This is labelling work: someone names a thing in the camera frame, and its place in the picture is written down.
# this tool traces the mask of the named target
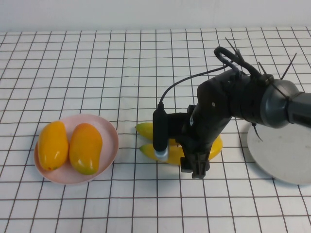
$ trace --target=mango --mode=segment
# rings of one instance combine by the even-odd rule
[[[37,152],[41,167],[52,171],[61,167],[68,159],[69,143],[63,122],[55,121],[41,131]]]
[[[84,175],[93,175],[99,169],[103,139],[99,131],[88,123],[73,130],[69,143],[69,160],[72,167]]]

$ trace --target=white plate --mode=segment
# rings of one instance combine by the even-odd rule
[[[311,129],[289,124],[281,129],[257,125],[247,135],[255,162],[272,177],[287,183],[311,184]]]
[[[118,133],[113,127],[113,125],[100,116],[90,115],[90,114],[77,114],[69,116],[65,119],[60,119],[65,124],[68,140],[71,139],[71,135],[75,127],[81,123],[89,123],[96,127],[103,139],[103,149],[101,151],[99,170],[93,175],[83,175],[77,172],[70,164],[70,161],[61,166],[59,169],[54,171],[44,170],[40,163],[37,153],[37,144],[35,146],[34,158],[35,158],[35,167],[39,173],[45,177],[47,180],[54,183],[60,184],[81,184],[84,182],[89,182],[95,177],[99,176],[104,172],[114,161],[118,148],[119,148],[119,139]]]

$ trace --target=pink plate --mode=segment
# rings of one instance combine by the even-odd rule
[[[114,161],[119,148],[118,133],[113,125],[100,116],[79,114],[61,119],[65,124],[68,140],[71,139],[74,128],[81,123],[88,123],[97,128],[103,138],[103,149],[100,157],[99,170],[94,175],[83,175],[77,172],[68,160],[62,167],[54,171],[44,170],[38,158],[37,145],[35,146],[35,166],[47,180],[60,184],[80,184],[93,180],[104,172]]]

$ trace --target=white wall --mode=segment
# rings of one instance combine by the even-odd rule
[[[0,31],[309,26],[310,0],[0,0]]]

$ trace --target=table surface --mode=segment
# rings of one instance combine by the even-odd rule
[[[151,121],[173,82],[222,64],[227,37],[245,60],[311,92],[308,27],[0,33],[0,233],[310,233],[311,186],[272,179],[252,160],[249,124],[233,118],[204,180],[139,151],[138,123]],[[164,100],[167,112],[197,102],[188,80]],[[94,181],[51,183],[34,166],[37,135],[70,115],[100,115],[120,149]]]

